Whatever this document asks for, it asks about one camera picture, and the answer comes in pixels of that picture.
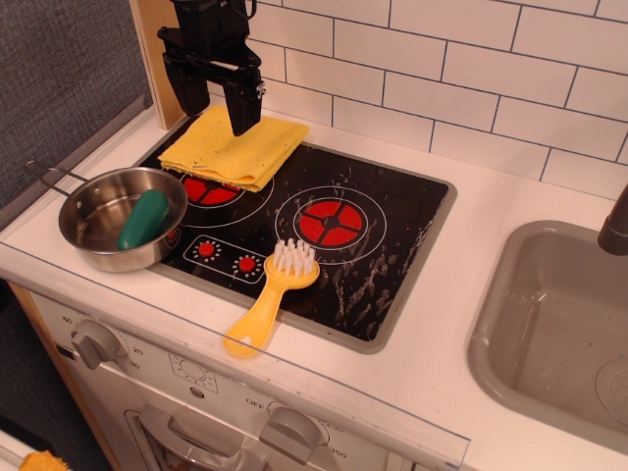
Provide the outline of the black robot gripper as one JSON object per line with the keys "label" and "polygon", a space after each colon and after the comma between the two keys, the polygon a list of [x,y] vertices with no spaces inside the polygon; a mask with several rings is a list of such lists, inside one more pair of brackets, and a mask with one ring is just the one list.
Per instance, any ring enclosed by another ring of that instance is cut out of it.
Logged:
{"label": "black robot gripper", "polygon": [[207,82],[224,86],[234,136],[261,120],[265,83],[261,59],[246,44],[255,1],[175,1],[178,24],[162,26],[167,77],[190,117],[209,106]]}

